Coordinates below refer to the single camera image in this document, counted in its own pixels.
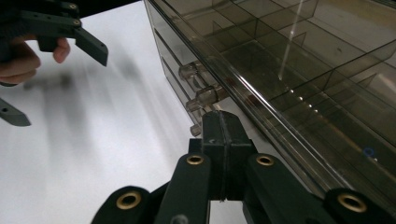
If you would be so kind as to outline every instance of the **white table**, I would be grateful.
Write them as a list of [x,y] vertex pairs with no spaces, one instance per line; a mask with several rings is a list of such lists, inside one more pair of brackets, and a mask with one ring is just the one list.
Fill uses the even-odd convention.
[[[109,48],[107,67],[74,40],[63,64],[32,43],[37,75],[0,87],[32,122],[0,120],[2,224],[91,223],[113,191],[169,181],[188,151],[192,122],[163,74],[143,2],[82,21]],[[212,203],[211,223],[246,223],[241,208]]]

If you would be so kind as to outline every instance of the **dark background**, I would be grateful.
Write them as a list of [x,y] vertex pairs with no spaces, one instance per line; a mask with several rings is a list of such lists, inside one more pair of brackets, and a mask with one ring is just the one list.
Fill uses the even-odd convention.
[[64,0],[64,1],[72,2],[78,5],[79,15],[81,17],[87,17],[99,12],[110,10],[115,7],[122,7],[124,5],[137,2],[138,0],[110,0],[110,1]]

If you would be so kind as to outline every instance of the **human hand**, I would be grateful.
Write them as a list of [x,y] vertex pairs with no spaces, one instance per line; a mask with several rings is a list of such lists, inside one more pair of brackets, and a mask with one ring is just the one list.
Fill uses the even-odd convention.
[[[0,63],[0,82],[19,84],[35,75],[41,62],[25,42],[33,39],[34,35],[26,35],[11,41],[12,60]],[[53,58],[55,62],[63,63],[70,52],[70,46],[66,38],[59,38],[57,42],[58,47],[53,51]]]

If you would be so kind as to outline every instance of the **white surface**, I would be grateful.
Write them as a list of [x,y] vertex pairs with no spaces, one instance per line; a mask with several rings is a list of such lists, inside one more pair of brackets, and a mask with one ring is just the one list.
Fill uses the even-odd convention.
[[[158,188],[187,153],[192,122],[163,74],[143,2],[83,27],[109,48],[107,67],[70,40],[65,63],[37,50],[35,78],[0,88],[33,124],[0,120],[1,224],[91,223],[113,191]],[[240,203],[223,204],[211,223],[245,222]]]

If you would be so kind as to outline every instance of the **clear plastic panel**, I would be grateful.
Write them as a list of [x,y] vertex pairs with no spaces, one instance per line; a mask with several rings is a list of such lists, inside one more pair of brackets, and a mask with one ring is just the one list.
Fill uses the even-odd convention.
[[394,9],[364,0],[150,2],[312,192],[357,189],[396,217],[396,25],[380,17]]

